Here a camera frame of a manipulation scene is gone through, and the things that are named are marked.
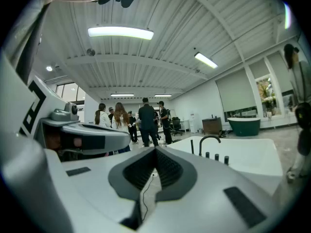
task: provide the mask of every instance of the floor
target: floor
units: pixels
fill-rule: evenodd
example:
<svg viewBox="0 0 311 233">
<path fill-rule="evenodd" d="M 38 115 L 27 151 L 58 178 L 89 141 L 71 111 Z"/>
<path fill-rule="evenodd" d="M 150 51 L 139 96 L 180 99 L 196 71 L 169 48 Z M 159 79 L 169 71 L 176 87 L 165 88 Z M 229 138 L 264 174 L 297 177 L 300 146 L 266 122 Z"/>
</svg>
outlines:
<svg viewBox="0 0 311 233">
<path fill-rule="evenodd" d="M 275 129 L 275 130 L 264 130 L 260 131 L 259 135 L 252 136 L 252 137 L 238 137 L 235 136 L 234 133 L 230 133 L 227 136 L 227 139 L 262 139 L 262 138 L 269 138 L 272 139 L 276 145 L 277 152 L 282 164 L 283 173 L 285 174 L 286 171 L 290 168 L 290 166 L 293 164 L 297 150 L 297 142 L 298 142 L 298 135 L 299 135 L 300 129 L 298 126 L 292 126 L 292 127 L 286 127 L 281 129 Z M 165 136 L 163 133 L 159 134 L 161 136 L 161 141 L 159 141 L 160 145 L 164 144 L 163 139 L 165 139 Z M 190 133 L 190 132 L 183 132 L 182 135 L 172 136 L 173 140 L 176 139 L 186 139 L 190 136 L 204 136 L 203 133 Z M 132 150 L 141 148 L 143 146 L 143 143 L 141 141 L 141 137 L 138 137 L 139 144 L 130 144 L 130 148 Z M 161 190 L 161 182 L 160 178 L 157 175 L 156 170 L 153 172 L 154 176 L 151 176 L 146 183 L 145 187 L 143 188 L 141 195 L 140 195 L 140 202 L 141 202 L 141 214 L 145 219 L 148 218 L 148 216 L 152 213 L 152 211 L 155 209 L 155 195 L 157 192 Z M 292 198 L 294 198 L 300 188 L 303 186 L 304 179 L 299 179 L 293 184 L 287 184 L 285 177 L 283 178 L 279 188 L 275 192 L 273 199 L 280 205 L 280 207 L 283 207 L 286 205 Z"/>
</svg>

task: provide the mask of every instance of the fluorescent light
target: fluorescent light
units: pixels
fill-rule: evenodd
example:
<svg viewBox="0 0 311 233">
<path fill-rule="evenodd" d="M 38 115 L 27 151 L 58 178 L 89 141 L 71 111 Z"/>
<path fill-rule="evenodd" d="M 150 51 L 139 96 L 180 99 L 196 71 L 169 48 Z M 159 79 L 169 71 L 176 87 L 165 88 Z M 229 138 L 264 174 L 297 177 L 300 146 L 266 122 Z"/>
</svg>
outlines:
<svg viewBox="0 0 311 233">
<path fill-rule="evenodd" d="M 285 6 L 285 29 L 288 29 L 291 26 L 291 9 L 287 4 Z"/>
<path fill-rule="evenodd" d="M 134 94 L 111 94 L 112 97 L 132 97 Z"/>
<path fill-rule="evenodd" d="M 87 31 L 90 37 L 118 35 L 118 36 L 129 36 L 151 40 L 152 36 L 154 35 L 154 33 L 150 30 L 118 27 L 118 26 L 89 28 Z"/>
<path fill-rule="evenodd" d="M 163 94 L 163 95 L 155 95 L 155 97 L 171 97 L 171 95 Z"/>
<path fill-rule="evenodd" d="M 203 63 L 205 63 L 206 65 L 210 66 L 211 68 L 216 68 L 217 65 L 212 62 L 210 59 L 206 58 L 203 54 L 201 53 L 196 53 L 196 55 L 194 56 L 196 59 L 202 61 Z"/>
</svg>

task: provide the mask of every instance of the black chair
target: black chair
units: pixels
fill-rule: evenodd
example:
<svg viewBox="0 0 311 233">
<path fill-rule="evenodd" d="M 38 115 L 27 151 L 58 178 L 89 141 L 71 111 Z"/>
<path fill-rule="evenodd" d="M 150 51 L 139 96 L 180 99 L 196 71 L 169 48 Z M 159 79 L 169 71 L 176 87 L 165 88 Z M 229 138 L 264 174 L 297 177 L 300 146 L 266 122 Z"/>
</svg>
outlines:
<svg viewBox="0 0 311 233">
<path fill-rule="evenodd" d="M 172 134 L 173 135 L 177 135 L 177 134 L 180 134 L 182 135 L 183 133 L 181 131 L 179 131 L 181 129 L 181 126 L 180 126 L 180 119 L 174 119 L 172 120 Z"/>
</svg>

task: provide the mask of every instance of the black pants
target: black pants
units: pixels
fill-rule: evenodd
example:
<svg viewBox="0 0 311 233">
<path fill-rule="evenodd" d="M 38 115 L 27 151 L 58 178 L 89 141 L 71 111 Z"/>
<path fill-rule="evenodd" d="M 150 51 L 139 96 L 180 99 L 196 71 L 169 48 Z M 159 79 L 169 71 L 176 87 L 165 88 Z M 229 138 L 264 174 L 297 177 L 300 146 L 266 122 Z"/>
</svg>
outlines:
<svg viewBox="0 0 311 233">
<path fill-rule="evenodd" d="M 145 147 L 149 147 L 149 135 L 151 136 L 152 141 L 154 142 L 154 146 L 159 146 L 157 142 L 157 138 L 156 138 L 156 130 L 154 127 L 148 130 L 140 129 L 140 133 L 141 133 L 141 139 L 144 142 Z"/>
<path fill-rule="evenodd" d="M 155 136 L 157 137 L 158 140 L 160 140 L 160 136 L 159 136 L 159 127 L 157 126 L 157 124 L 155 124 Z"/>
<path fill-rule="evenodd" d="M 172 136 L 171 136 L 171 130 L 170 127 L 168 128 L 164 128 L 163 127 L 163 133 L 165 135 L 165 141 L 167 144 L 171 144 L 172 143 Z"/>
<path fill-rule="evenodd" d="M 131 151 L 130 146 L 127 146 L 121 150 L 118 150 L 118 153 L 125 153 L 125 152 L 129 152 L 129 151 Z"/>
<path fill-rule="evenodd" d="M 137 142 L 137 129 L 136 129 L 136 127 L 129 128 L 129 133 L 131 135 L 132 142 Z"/>
</svg>

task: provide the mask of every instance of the black faucet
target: black faucet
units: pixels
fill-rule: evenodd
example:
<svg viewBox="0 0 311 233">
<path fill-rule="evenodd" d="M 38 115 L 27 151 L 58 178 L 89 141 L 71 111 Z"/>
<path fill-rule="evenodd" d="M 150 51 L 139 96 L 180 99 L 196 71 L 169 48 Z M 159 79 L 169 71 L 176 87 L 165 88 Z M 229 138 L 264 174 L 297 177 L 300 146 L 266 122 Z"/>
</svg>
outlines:
<svg viewBox="0 0 311 233">
<path fill-rule="evenodd" d="M 199 156 L 202 156 L 202 142 L 206 139 L 206 138 L 215 138 L 216 140 L 218 140 L 219 143 L 221 143 L 220 139 L 218 136 L 215 135 L 207 135 L 204 136 L 201 141 L 200 141 L 200 152 L 199 152 Z"/>
</svg>

